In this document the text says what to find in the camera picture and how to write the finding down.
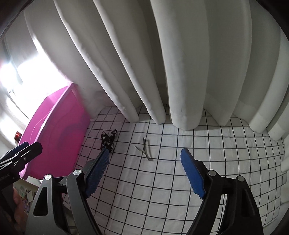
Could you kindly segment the person left hand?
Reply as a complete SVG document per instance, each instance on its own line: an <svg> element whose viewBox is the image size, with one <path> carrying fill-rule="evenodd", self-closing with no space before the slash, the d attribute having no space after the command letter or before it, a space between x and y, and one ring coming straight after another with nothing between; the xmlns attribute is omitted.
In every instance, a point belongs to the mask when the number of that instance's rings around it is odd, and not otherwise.
<svg viewBox="0 0 289 235"><path fill-rule="evenodd" d="M14 212L14 219L16 220L15 228L20 232L25 232L28 215L25 213L23 201L15 188L13 188L13 200L16 205Z"/></svg>

